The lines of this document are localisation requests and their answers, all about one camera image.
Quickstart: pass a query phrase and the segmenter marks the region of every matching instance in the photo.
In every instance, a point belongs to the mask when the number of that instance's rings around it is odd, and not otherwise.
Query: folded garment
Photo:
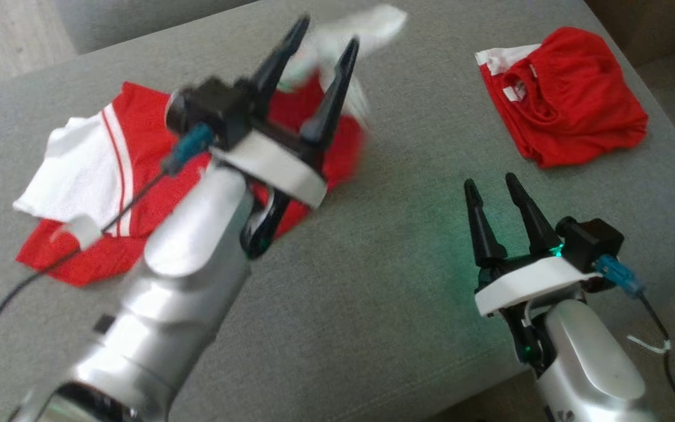
[[[645,138],[647,115],[598,35],[561,28],[541,45],[484,50],[476,61],[517,149],[541,168],[584,164]]]
[[[293,93],[278,91],[270,103],[270,119],[298,132],[322,101],[319,74]],[[109,223],[161,168],[176,143],[165,127],[168,94],[124,83],[121,94],[91,118],[71,118],[51,133],[45,160],[26,192],[13,207],[43,219],[22,246],[16,260],[42,270],[78,246],[63,222],[88,216],[99,226]],[[328,189],[349,179],[358,161],[363,130],[351,115],[342,115],[323,175]],[[161,180],[91,248],[54,270],[51,276],[82,286],[126,273],[142,254],[145,241],[174,206],[195,186],[208,155],[190,161],[179,175]],[[267,189],[254,187],[264,203]],[[308,207],[292,201],[277,235],[293,228]]]

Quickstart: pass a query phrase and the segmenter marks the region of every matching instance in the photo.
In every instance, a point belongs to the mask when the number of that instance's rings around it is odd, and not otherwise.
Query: wooden floor
[[[0,0],[0,81],[75,57],[76,53],[52,2]],[[657,311],[674,340],[671,370],[675,375],[675,297],[658,307]],[[645,377],[659,420],[675,420],[675,400],[663,376],[661,358],[623,341],[630,333],[648,340],[659,339],[659,333],[649,318],[645,318],[613,334],[626,345],[630,358]],[[463,401],[430,420],[535,422],[545,419],[532,377],[525,373]]]

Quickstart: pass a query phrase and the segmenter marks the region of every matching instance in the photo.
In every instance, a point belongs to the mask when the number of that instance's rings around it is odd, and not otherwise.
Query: floor
[[[0,0],[0,81],[75,56],[53,0]],[[637,71],[675,124],[675,55],[640,66]],[[671,370],[675,376],[675,297],[657,311],[673,337]],[[649,318],[613,334],[623,339],[630,333],[642,339],[659,338]],[[626,350],[645,377],[659,420],[675,420],[675,400],[663,376],[661,358],[632,344],[627,344]],[[536,422],[546,420],[542,409],[531,374],[523,373],[462,401],[428,422]]]

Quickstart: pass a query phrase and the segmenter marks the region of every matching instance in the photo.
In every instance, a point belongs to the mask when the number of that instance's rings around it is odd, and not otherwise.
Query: red fabric
[[[316,111],[322,97],[317,74],[296,93],[276,93],[270,103],[270,118],[273,122],[298,131],[302,123]],[[121,94],[112,102],[131,158],[134,194],[158,173],[161,160],[176,142],[164,124],[167,101],[168,94],[127,82]],[[328,180],[328,190],[353,175],[362,141],[359,123],[353,117],[341,117],[335,140],[322,168]],[[126,273],[141,256],[150,233],[196,184],[199,168],[204,168],[208,162],[209,156],[197,157],[178,176],[166,178],[150,190],[132,209],[129,223],[131,237],[105,235],[89,249],[52,272],[51,276],[81,287],[92,281]],[[254,192],[259,200],[267,199],[263,187],[255,186]],[[302,221],[308,211],[307,206],[292,201],[278,227],[277,236]],[[22,246],[16,260],[35,270],[42,270],[77,248],[77,240],[68,233],[58,235],[51,242],[53,233],[61,226],[61,222],[41,220]]]
[[[581,165],[645,138],[647,115],[598,35],[557,29],[503,74],[485,64],[480,72],[517,149],[541,168]]]

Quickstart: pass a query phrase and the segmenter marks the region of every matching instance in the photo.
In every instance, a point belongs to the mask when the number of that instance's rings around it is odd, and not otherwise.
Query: blue connector
[[[171,154],[164,158],[161,163],[163,171],[171,175],[179,173],[189,160],[207,151],[213,141],[212,129],[199,123],[179,139]]]
[[[617,261],[615,257],[602,256],[598,258],[598,261],[595,262],[595,271],[621,287],[631,299],[637,299],[638,294],[645,291],[645,285],[637,280],[632,270]]]

